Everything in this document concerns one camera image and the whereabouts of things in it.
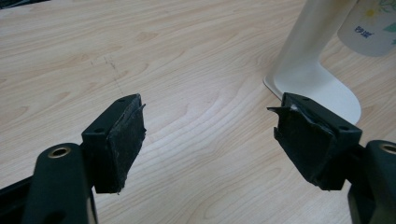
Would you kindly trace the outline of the white stand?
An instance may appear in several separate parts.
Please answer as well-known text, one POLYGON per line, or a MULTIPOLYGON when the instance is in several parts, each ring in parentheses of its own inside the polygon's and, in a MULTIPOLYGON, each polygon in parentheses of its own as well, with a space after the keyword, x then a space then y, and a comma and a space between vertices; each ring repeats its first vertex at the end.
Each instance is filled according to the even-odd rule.
POLYGON ((263 79, 277 97, 308 97, 355 124, 361 117, 356 95, 320 64, 320 54, 357 0, 306 0, 270 72, 263 79))

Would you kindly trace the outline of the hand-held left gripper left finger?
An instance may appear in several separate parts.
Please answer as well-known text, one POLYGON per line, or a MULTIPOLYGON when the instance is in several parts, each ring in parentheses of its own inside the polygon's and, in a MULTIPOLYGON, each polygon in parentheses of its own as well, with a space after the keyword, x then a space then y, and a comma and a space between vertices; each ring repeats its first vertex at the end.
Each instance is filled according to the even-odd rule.
POLYGON ((84 132, 37 158, 21 224, 98 224, 94 193, 119 193, 145 139, 144 105, 116 100, 84 132))

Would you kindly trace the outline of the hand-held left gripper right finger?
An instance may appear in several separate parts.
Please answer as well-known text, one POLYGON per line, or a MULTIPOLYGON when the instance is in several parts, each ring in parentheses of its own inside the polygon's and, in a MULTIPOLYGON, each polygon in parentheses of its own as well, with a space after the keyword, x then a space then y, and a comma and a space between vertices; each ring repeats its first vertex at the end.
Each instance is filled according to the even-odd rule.
POLYGON ((396 224, 396 143, 360 145, 362 130, 314 100, 284 93, 274 137, 303 178, 347 195, 353 224, 396 224))

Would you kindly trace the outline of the dark object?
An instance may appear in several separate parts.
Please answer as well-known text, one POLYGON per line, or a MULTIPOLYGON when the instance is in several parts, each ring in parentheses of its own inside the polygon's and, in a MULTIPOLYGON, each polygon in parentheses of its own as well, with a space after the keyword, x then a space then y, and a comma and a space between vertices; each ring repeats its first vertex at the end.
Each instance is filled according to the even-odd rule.
POLYGON ((0 0, 0 9, 30 5, 49 0, 0 0))

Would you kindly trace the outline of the white floral print bottle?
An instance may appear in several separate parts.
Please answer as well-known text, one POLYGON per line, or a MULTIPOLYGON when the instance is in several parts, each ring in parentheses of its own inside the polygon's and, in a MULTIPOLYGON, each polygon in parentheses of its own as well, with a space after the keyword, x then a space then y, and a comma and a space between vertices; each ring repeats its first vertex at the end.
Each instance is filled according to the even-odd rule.
POLYGON ((387 55, 396 48, 396 0, 358 0, 337 35, 359 54, 387 55))

